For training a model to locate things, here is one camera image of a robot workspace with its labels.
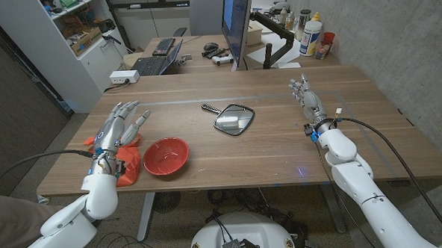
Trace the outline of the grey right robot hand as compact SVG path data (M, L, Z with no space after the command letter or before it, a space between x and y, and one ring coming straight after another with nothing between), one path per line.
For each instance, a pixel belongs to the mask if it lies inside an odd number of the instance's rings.
M293 91L292 96L302 106L305 116L313 124L327 118L321 99L311 90L305 74L301 74L299 80L290 80L288 87Z

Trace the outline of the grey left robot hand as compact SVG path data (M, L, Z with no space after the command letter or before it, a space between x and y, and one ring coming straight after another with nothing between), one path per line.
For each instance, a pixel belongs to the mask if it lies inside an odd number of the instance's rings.
M96 155L103 152L115 155L119 147L127 146L135 139L140 127L151 114L150 110L146 110L135 123L130 124L138 106L138 101L125 104L120 102L114 106L94 140L93 148Z

